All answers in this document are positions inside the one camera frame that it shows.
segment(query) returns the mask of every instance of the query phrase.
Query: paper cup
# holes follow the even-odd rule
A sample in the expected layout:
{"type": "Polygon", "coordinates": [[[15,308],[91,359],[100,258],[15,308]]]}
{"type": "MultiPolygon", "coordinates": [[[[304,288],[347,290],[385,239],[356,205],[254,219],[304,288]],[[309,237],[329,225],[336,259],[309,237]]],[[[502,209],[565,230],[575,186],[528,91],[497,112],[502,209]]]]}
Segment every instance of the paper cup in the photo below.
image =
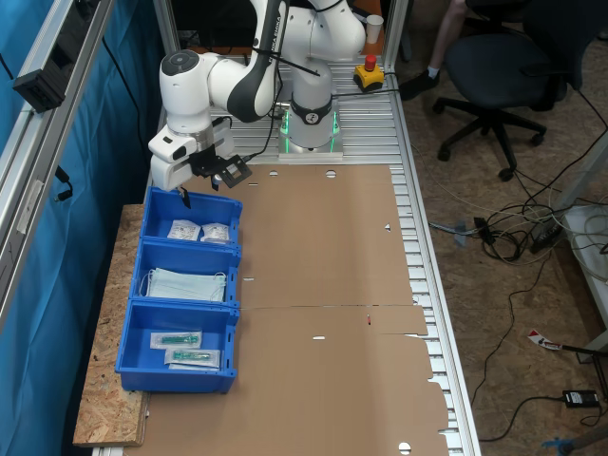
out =
{"type": "Polygon", "coordinates": [[[380,34],[380,30],[382,29],[382,24],[384,23],[384,19],[381,16],[376,16],[372,14],[368,16],[368,26],[367,26],[367,34],[368,39],[367,42],[373,45],[378,41],[378,35],[380,34]]]}

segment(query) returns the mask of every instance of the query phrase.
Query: floor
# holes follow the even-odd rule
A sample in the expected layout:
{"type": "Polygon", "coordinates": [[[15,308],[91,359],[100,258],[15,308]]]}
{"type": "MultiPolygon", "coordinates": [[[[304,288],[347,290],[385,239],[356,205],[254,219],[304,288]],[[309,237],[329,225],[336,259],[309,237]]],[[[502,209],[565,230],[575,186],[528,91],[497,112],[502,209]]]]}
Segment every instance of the floor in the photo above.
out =
{"type": "MultiPolygon", "coordinates": [[[[445,0],[419,1],[414,5],[411,19],[413,59],[398,65],[400,81],[426,68],[435,31],[446,7],[445,0]]],[[[608,44],[595,42],[585,56],[582,91],[608,119],[607,71],[608,44]]],[[[491,134],[487,137],[473,134],[453,147],[451,161],[436,160],[441,141],[472,120],[471,116],[449,108],[442,115],[434,114],[431,107],[439,96],[462,98],[445,71],[436,89],[404,103],[409,137],[419,151],[414,153],[427,218],[450,226],[465,224],[470,228],[473,217],[487,217],[492,211],[457,201],[436,181],[461,199],[483,208],[500,209],[510,202],[523,202],[527,195],[517,180],[503,183],[497,178],[504,167],[504,158],[491,134]]],[[[582,154],[602,131],[602,124],[594,112],[573,91],[550,112],[538,113],[529,109],[515,109],[514,112],[548,127],[544,143],[536,148],[529,143],[530,132],[507,128],[520,169],[538,181],[549,182],[567,163],[582,154]]],[[[572,172],[558,181],[557,187],[562,188],[576,172],[573,167],[572,172]]],[[[530,190],[540,189],[530,181],[524,184],[530,190]]],[[[585,196],[599,200],[606,194],[608,169],[600,173],[585,196]]],[[[545,192],[539,202],[547,202],[547,198],[548,192],[545,192]]],[[[521,222],[521,219],[509,220],[503,228],[521,222]]],[[[515,407],[529,396],[561,396],[563,390],[599,389],[591,365],[580,365],[576,356],[569,352],[536,347],[526,337],[530,329],[536,329],[553,341],[584,346],[603,330],[597,308],[567,241],[543,257],[540,257],[542,253],[538,256],[526,253],[521,263],[537,261],[513,266],[486,256],[478,239],[467,238],[462,245],[453,235],[433,230],[432,240],[470,396],[483,379],[485,358],[509,327],[509,294],[530,288],[546,260],[533,291],[513,296],[515,326],[487,365],[487,379],[473,407],[480,438],[502,434],[515,407]]],[[[555,451],[542,449],[541,442],[582,434],[588,428],[579,424],[580,418],[595,412],[566,409],[563,404],[548,401],[531,402],[524,406],[507,437],[497,443],[482,444],[483,455],[555,454],[555,451]]],[[[608,423],[608,415],[603,422],[608,423]]],[[[608,454],[608,440],[575,454],[608,454]]]]}

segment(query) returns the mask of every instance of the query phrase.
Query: blue curtain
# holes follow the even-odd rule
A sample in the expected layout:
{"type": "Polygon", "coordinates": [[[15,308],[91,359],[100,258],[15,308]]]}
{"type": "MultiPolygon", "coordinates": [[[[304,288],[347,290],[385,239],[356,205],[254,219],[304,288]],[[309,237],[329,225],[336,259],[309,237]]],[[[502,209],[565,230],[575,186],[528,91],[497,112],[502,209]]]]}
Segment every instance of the blue curtain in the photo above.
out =
{"type": "MultiPolygon", "coordinates": [[[[26,61],[52,3],[53,0],[0,1],[0,53],[14,78],[26,61]]],[[[23,106],[23,98],[12,89],[12,80],[3,68],[0,68],[0,106],[1,154],[23,106]]]]}
{"type": "MultiPolygon", "coordinates": [[[[35,10],[42,14],[38,19],[44,20],[49,3],[5,1],[0,9],[14,8],[19,11],[16,17],[35,10]]],[[[40,24],[41,20],[30,18],[27,35],[35,37],[40,24]]],[[[23,24],[0,34],[8,32],[25,33],[23,24]]],[[[8,42],[20,38],[0,39],[5,49],[8,42]]],[[[152,2],[117,0],[105,39],[139,105],[147,142],[156,132],[161,108],[162,43],[152,2]]],[[[9,114],[14,122],[12,111],[9,114]]],[[[73,430],[69,429],[70,409],[79,392],[73,393],[73,385],[81,358],[87,358],[83,353],[90,331],[87,323],[95,321],[91,316],[98,312],[99,291],[122,207],[143,198],[147,164],[136,128],[135,108],[107,52],[100,47],[61,160],[74,196],[55,202],[53,197],[66,188],[54,180],[0,333],[0,390],[4,393],[0,456],[60,455],[62,436],[65,433],[69,438],[73,430]]],[[[0,130],[0,140],[4,131],[0,130]]]]}

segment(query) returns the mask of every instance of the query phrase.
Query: person's leg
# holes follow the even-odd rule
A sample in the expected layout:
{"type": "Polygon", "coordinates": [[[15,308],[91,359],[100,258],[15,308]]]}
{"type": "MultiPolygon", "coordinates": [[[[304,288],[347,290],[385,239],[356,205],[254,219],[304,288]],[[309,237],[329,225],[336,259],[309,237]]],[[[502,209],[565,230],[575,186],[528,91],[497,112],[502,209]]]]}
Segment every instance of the person's leg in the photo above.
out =
{"type": "Polygon", "coordinates": [[[460,36],[466,18],[466,11],[465,0],[450,0],[435,39],[435,46],[428,68],[420,75],[399,86],[402,100],[412,100],[422,92],[439,84],[439,68],[444,61],[447,48],[460,36]]]}
{"type": "Polygon", "coordinates": [[[463,23],[466,19],[466,11],[467,7],[465,0],[451,0],[449,2],[449,8],[444,15],[443,21],[441,21],[441,26],[437,32],[435,47],[433,48],[433,53],[430,56],[430,62],[428,64],[429,67],[441,67],[447,48],[449,48],[460,36],[460,32],[463,29],[463,23]]]}

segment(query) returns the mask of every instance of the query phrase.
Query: blue plastic bin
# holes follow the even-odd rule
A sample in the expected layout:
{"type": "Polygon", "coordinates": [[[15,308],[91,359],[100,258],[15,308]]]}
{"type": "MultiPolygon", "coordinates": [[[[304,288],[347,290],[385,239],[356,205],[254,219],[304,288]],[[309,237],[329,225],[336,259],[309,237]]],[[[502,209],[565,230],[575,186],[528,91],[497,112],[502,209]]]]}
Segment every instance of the blue plastic bin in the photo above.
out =
{"type": "MultiPolygon", "coordinates": [[[[238,220],[243,204],[235,199],[189,192],[190,206],[188,209],[181,201],[177,190],[165,192],[158,187],[149,187],[143,212],[142,238],[167,239],[173,220],[190,220],[198,225],[207,223],[222,223],[230,226],[230,242],[210,245],[240,248],[238,245],[238,220]]],[[[203,236],[200,230],[198,242],[203,236]]],[[[194,242],[192,240],[168,239],[172,242],[194,242]]]]}
{"type": "Polygon", "coordinates": [[[237,309],[164,304],[130,299],[116,372],[125,390],[227,392],[237,377],[234,366],[237,309]],[[202,331],[200,347],[222,351],[219,370],[170,370],[165,350],[150,349],[150,334],[167,331],[202,331]]]}
{"type": "MultiPolygon", "coordinates": [[[[240,251],[228,247],[209,246],[204,242],[168,242],[166,240],[140,239],[137,250],[130,297],[146,297],[147,280],[142,280],[150,270],[161,268],[180,274],[213,276],[216,273],[226,274],[226,288],[221,302],[197,301],[184,299],[180,302],[190,305],[220,305],[238,307],[237,273],[240,263],[240,251]]],[[[151,302],[163,303],[167,298],[146,297],[151,302]]]]}

